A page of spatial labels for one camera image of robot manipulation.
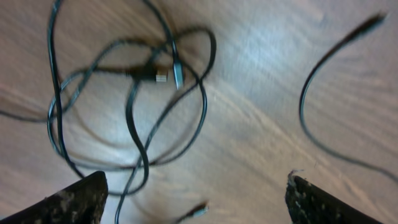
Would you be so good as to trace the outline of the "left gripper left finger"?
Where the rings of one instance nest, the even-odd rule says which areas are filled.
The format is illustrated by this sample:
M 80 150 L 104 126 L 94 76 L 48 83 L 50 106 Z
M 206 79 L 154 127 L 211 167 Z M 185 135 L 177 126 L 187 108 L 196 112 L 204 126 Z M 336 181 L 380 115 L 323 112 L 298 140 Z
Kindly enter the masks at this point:
M 1 224 L 100 224 L 107 198 L 106 175 L 96 171 Z

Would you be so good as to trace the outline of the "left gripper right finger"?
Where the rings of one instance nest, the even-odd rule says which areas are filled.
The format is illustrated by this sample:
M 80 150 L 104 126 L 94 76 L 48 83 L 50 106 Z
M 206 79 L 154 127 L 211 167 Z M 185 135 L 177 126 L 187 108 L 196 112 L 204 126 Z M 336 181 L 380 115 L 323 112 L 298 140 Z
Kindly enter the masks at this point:
M 292 170 L 287 176 L 285 204 L 293 224 L 381 222 L 344 203 Z

